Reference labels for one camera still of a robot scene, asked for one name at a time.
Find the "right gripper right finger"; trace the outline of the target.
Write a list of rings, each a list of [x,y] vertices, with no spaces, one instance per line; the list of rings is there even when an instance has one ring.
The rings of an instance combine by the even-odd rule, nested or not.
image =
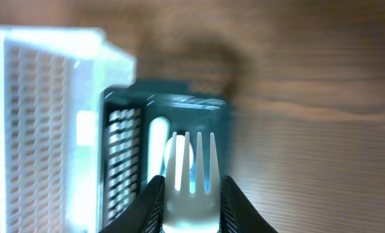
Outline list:
[[[221,178],[222,233],[278,233],[254,208],[231,176]]]

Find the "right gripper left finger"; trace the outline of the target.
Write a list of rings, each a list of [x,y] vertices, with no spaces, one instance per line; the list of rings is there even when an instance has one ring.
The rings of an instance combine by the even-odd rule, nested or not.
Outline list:
[[[154,176],[145,189],[100,233],[162,233],[164,177]]]

